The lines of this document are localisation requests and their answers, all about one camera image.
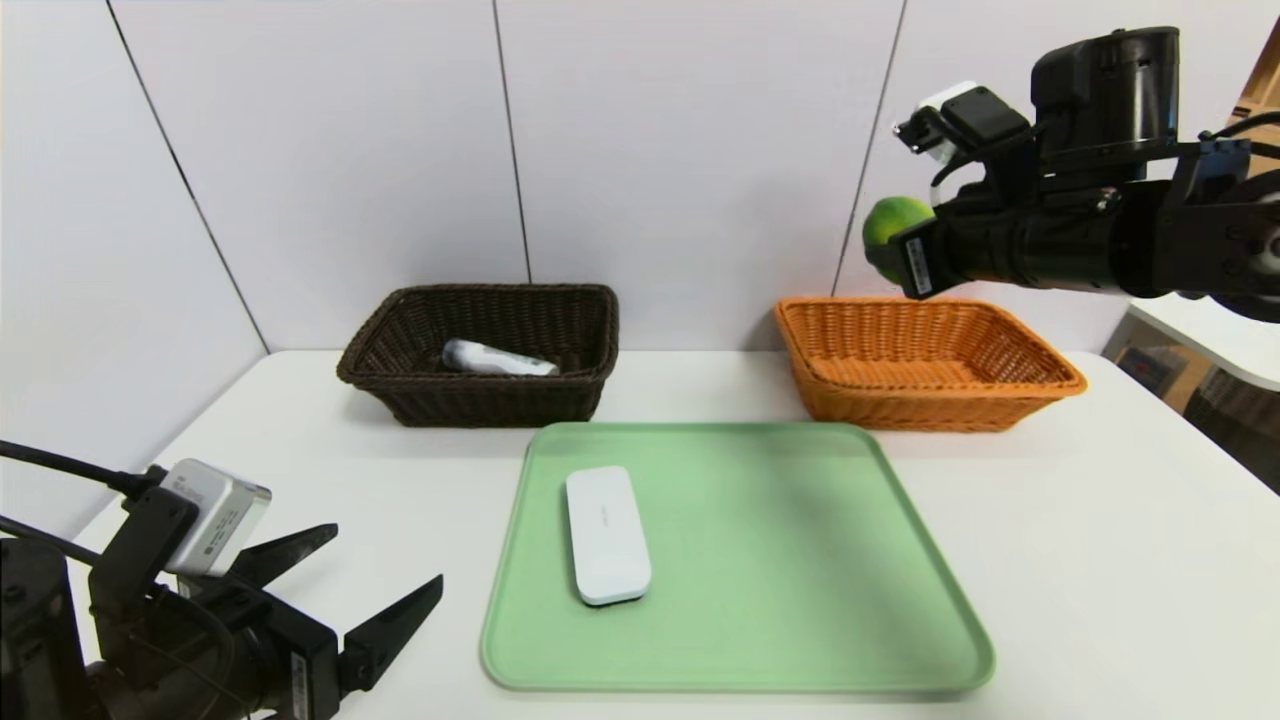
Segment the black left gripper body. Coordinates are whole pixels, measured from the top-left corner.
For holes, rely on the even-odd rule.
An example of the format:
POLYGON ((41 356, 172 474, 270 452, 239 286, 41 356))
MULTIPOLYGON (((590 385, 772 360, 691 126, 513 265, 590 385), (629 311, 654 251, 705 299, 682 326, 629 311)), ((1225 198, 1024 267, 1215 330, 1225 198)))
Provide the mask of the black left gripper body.
POLYGON ((274 574, 182 577, 128 628, 131 719, 334 719, 337 630, 269 591, 274 574))

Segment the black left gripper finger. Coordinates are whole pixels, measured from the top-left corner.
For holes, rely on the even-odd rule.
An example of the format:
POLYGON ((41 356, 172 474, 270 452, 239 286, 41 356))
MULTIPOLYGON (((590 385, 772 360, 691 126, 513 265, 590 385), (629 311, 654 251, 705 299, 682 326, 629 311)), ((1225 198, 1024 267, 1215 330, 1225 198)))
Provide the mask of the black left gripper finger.
POLYGON ((248 585, 265 588, 338 534, 338 524, 326 523, 247 547, 236 557, 230 574, 248 585))
POLYGON ((370 692, 439 605, 438 575, 346 633, 338 655, 339 692, 370 692))

